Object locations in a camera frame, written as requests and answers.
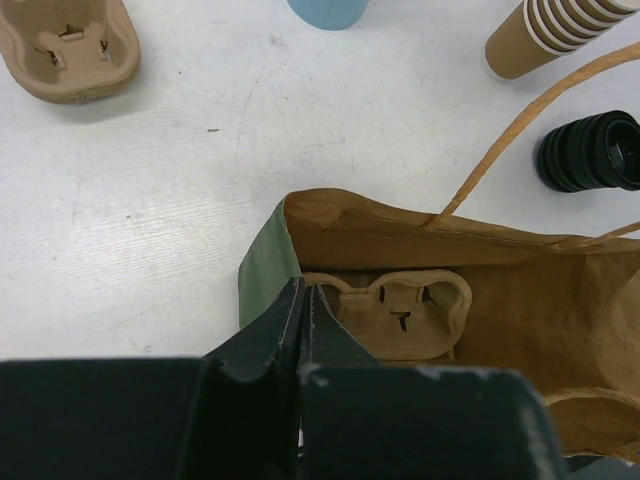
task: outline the green bag flap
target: green bag flap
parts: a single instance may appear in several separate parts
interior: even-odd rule
[[[282,200],[249,247],[238,271],[240,328],[260,316],[292,277],[302,271],[287,231]]]

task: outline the table surface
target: table surface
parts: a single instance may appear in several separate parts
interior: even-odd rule
[[[323,32],[286,0],[127,0],[143,61],[121,94],[51,105],[1,68],[0,357],[211,350],[237,330],[237,267],[290,191],[442,208],[525,105],[638,40],[640,15],[500,83],[482,48],[517,3],[372,1]],[[638,78],[640,62],[561,97],[458,214],[589,235],[638,220],[640,195],[554,193],[532,164],[556,126],[639,117]]]

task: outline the stack of black lids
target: stack of black lids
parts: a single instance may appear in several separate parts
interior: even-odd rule
[[[576,120],[544,137],[536,164],[542,181],[560,192],[640,190],[640,126],[621,111]]]

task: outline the kraft paper bag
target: kraft paper bag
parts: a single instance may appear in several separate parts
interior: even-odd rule
[[[329,300],[334,289],[334,301],[341,292],[355,292],[372,302],[380,290],[376,279],[438,270],[463,292],[451,298],[466,310],[440,317],[427,312],[427,322],[457,318],[451,328],[438,330],[443,345],[429,344],[428,335],[416,336],[425,343],[423,350],[394,345],[379,355],[381,361],[519,370],[543,396],[567,456],[606,455],[640,463],[640,240],[619,238],[640,229],[640,222],[585,238],[452,216],[499,154],[555,98],[638,58],[640,43],[591,62],[536,99],[439,215],[400,210],[344,190],[287,195],[240,267],[241,326],[266,310],[291,277],[306,274],[326,284]],[[333,312],[345,328],[362,327],[341,319],[342,307]],[[465,318],[456,317],[460,311]],[[411,318],[399,325],[389,341],[414,328]],[[377,338],[374,346],[384,347],[384,341]],[[416,352],[431,353],[420,357]]]

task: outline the cup rim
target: cup rim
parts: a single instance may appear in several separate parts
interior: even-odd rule
[[[598,20],[597,18],[593,18],[589,15],[589,12],[582,9],[580,4],[576,0],[569,0],[569,5],[573,7],[573,9],[580,15],[585,21],[589,22],[591,25],[595,25],[596,27],[604,28],[605,31],[609,30],[620,20],[612,20],[611,22],[603,22],[602,20]]]
[[[612,20],[624,20],[625,18],[629,18],[634,12],[629,13],[615,13],[607,10],[605,7],[600,5],[596,0],[586,0],[589,5],[591,5],[598,13],[611,18]]]
[[[607,0],[607,2],[622,10],[628,10],[630,13],[636,13],[640,10],[640,0]]]
[[[569,15],[569,13],[565,10],[564,5],[562,5],[561,0],[554,0],[554,2],[556,4],[556,7],[558,8],[558,11],[560,12],[560,16],[564,19],[565,22],[567,22],[571,26],[571,28],[573,28],[574,30],[584,35],[593,36],[589,40],[593,40],[594,38],[602,35],[602,33],[606,32],[606,30],[589,30],[588,28],[583,27],[578,22],[576,22],[573,18],[571,18],[571,15]]]
[[[570,53],[573,53],[574,50],[569,50],[568,52],[561,52],[559,50],[554,50],[552,47],[547,45],[541,38],[538,37],[538,34],[533,29],[533,26],[531,25],[531,20],[529,19],[529,2],[534,2],[534,6],[535,6],[536,0],[524,0],[522,3],[522,14],[524,16],[524,24],[527,27],[527,30],[529,31],[529,35],[531,36],[531,38],[533,38],[533,41],[536,42],[536,44],[540,48],[542,48],[545,52],[550,53],[555,57],[562,57],[564,55],[569,55]]]
[[[544,20],[542,19],[542,15],[540,15],[540,6],[538,5],[540,2],[538,0],[533,0],[533,15],[535,16],[535,22],[538,24],[538,27],[542,30],[552,43],[555,43],[557,46],[562,47],[566,50],[577,50],[582,45],[572,45],[570,43],[563,42],[555,34],[549,30],[549,28],[544,24]]]
[[[553,13],[553,10],[551,9],[551,0],[540,0],[540,1],[542,2],[542,6],[544,8],[544,11],[547,13],[547,16],[551,20],[551,23],[553,24],[553,26],[556,29],[558,29],[560,31],[560,33],[562,33],[562,35],[564,35],[568,39],[573,40],[574,42],[578,42],[580,45],[577,45],[577,47],[581,47],[585,43],[589,43],[591,40],[593,40],[593,38],[596,38],[595,36],[592,37],[592,38],[582,38],[582,37],[578,37],[578,36],[574,35],[569,30],[567,30],[564,27],[564,25],[562,25],[558,21],[558,19],[556,18],[555,14]]]

